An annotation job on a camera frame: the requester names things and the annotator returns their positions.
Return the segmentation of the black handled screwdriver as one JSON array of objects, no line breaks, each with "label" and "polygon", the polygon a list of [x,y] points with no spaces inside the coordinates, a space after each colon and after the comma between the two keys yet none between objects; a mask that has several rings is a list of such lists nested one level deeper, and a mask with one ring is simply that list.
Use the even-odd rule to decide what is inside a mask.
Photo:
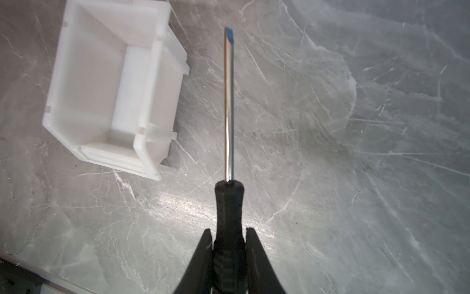
[{"label": "black handled screwdriver", "polygon": [[244,294],[245,242],[242,235],[243,184],[235,180],[234,137],[234,35],[224,32],[225,179],[215,185],[217,230],[214,241],[213,278],[217,294]]}]

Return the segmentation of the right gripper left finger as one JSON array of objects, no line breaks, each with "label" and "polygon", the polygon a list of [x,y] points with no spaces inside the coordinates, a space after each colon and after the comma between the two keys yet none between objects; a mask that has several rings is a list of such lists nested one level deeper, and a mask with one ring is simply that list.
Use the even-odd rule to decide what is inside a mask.
[{"label": "right gripper left finger", "polygon": [[212,235],[206,229],[174,294],[211,294]]}]

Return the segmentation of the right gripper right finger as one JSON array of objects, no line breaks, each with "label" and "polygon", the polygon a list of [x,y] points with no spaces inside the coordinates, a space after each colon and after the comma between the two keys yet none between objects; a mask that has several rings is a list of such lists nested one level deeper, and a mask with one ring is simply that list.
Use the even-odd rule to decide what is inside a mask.
[{"label": "right gripper right finger", "polygon": [[254,228],[246,231],[247,284],[249,294],[286,294]]}]

